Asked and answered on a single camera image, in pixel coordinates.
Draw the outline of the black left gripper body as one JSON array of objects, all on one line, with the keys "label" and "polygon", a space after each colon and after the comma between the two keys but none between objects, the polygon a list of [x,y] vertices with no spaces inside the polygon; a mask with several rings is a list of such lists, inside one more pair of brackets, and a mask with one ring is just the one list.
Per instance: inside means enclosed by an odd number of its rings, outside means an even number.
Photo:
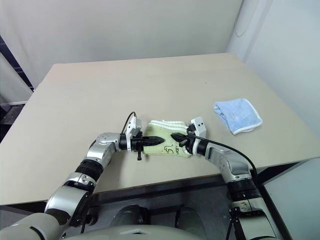
[{"label": "black left gripper body", "polygon": [[142,160],[142,151],[144,150],[143,133],[138,132],[136,136],[133,136],[130,140],[130,147],[132,152],[137,152],[137,160]]}]

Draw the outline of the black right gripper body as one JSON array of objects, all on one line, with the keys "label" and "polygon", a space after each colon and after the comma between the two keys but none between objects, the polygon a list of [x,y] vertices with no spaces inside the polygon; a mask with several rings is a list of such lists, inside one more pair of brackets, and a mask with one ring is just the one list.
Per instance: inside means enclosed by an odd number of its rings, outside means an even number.
[{"label": "black right gripper body", "polygon": [[185,147],[189,153],[197,153],[197,136],[195,134],[179,134],[179,146]]}]

